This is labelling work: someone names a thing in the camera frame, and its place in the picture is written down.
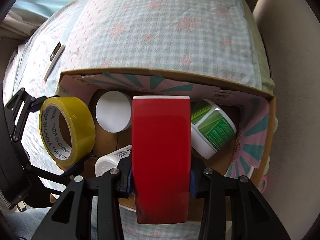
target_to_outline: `mattress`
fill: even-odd
[[[44,82],[59,41],[66,48]],[[274,86],[244,0],[73,0],[18,47],[6,71],[4,102],[21,87],[35,97],[54,95],[61,71],[112,67],[189,72],[268,92]],[[41,141],[38,116],[29,115],[22,144],[33,165],[61,174]]]

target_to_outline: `beige wall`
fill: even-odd
[[[0,37],[0,81],[4,78],[4,73],[7,68],[12,52],[21,44],[22,41]]]
[[[320,212],[320,24],[305,0],[259,0],[254,16],[278,99],[264,196],[296,240]]]

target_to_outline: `barcode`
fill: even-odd
[[[128,154],[129,152],[128,151],[121,151],[121,152],[118,152],[118,153],[115,153],[115,155],[117,155],[118,157],[122,157],[122,156],[125,156],[126,154]]]

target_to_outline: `white bottle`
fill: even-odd
[[[112,168],[116,168],[118,166],[119,161],[122,158],[128,157],[131,152],[132,145],[128,145],[119,150],[116,150],[110,154],[104,155],[100,157],[96,165],[94,166],[94,171],[96,176],[102,176],[105,172],[111,170]]]

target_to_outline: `green label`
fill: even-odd
[[[191,122],[196,124],[201,120],[202,117],[206,115],[212,108],[208,102],[202,100],[200,103],[196,104],[191,111]]]
[[[199,125],[198,130],[216,150],[220,150],[234,135],[231,125],[217,110]]]

